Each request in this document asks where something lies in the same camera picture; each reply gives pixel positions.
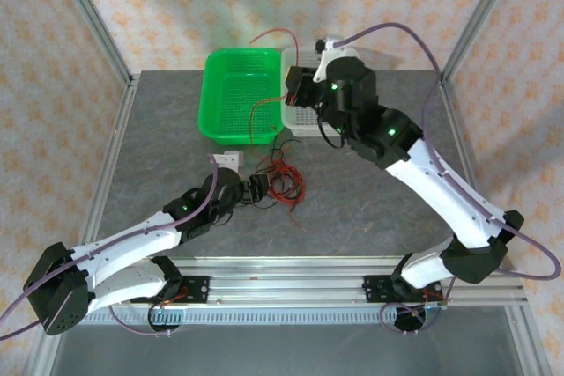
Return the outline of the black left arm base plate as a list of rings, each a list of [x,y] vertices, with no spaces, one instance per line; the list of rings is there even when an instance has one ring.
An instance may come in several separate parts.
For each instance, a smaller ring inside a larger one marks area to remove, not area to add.
[[[133,298],[130,303],[157,304],[160,306],[206,304],[210,280],[208,276],[179,276],[171,282],[167,282],[156,296]]]

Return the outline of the green plastic basket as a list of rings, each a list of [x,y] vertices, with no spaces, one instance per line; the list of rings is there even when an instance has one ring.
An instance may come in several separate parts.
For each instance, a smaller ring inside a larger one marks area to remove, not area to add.
[[[208,56],[197,117],[200,132],[222,145],[271,143],[284,129],[281,54],[272,48],[226,48]]]

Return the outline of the white plastic basket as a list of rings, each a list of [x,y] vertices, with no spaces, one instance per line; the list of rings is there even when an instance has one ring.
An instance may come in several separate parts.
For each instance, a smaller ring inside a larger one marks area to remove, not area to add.
[[[366,48],[352,47],[356,55],[369,68],[376,67],[374,51]],[[300,50],[299,61],[295,60],[296,49],[293,47],[284,48],[281,51],[281,71],[280,71],[280,94],[287,94],[286,75],[290,67],[298,63],[301,67],[317,68],[321,62],[321,55],[314,50]],[[321,137],[317,126],[317,115],[311,108],[291,107],[285,103],[281,106],[282,123],[290,129],[296,137]]]

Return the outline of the aluminium frame post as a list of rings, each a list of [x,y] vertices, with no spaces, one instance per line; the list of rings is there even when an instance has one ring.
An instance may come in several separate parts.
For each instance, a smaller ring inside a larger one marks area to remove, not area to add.
[[[442,70],[441,86],[444,88],[449,81],[454,77],[457,68],[460,66],[462,60],[468,53],[471,44],[474,42],[486,23],[491,10],[496,4],[497,0],[478,0],[475,8],[473,9],[463,31],[461,32],[457,42],[449,55],[447,62]]]
[[[114,38],[108,30],[100,12],[93,0],[73,0],[85,22],[93,32],[102,53],[108,59],[115,74],[129,86],[133,81],[133,74],[122,57]]]

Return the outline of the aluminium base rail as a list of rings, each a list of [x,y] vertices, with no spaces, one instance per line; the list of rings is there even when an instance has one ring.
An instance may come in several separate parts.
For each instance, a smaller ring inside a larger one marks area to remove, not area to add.
[[[184,276],[209,276],[208,307],[366,306],[364,276],[388,275],[398,256],[173,258]],[[135,263],[94,289],[87,312],[154,295],[158,267]],[[493,274],[481,284],[455,281],[448,306],[509,306],[528,302],[516,278]]]

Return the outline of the aluminium table side rail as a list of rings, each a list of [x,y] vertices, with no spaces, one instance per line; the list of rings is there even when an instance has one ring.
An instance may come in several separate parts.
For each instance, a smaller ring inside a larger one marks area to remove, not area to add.
[[[475,189],[469,156],[462,140],[462,127],[456,118],[454,104],[448,91],[441,85],[439,93],[455,136],[464,172],[459,175],[445,160],[439,165],[448,193],[444,220],[454,233],[449,253],[477,271],[489,274],[499,268],[508,251],[506,241],[512,235],[503,229],[506,224],[505,212],[488,202]]]
[[[100,228],[103,211],[108,199],[108,192],[115,172],[115,166],[125,135],[130,111],[135,99],[139,74],[135,74],[126,85],[117,109],[113,127],[109,134],[104,159],[100,169],[97,185],[78,236],[78,244],[87,244],[96,240]]]

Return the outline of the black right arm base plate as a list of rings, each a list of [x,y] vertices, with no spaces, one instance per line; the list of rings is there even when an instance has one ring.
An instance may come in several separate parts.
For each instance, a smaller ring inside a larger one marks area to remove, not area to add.
[[[417,289],[392,276],[367,275],[364,276],[361,287],[368,303],[422,303],[444,300],[442,287],[438,282]]]

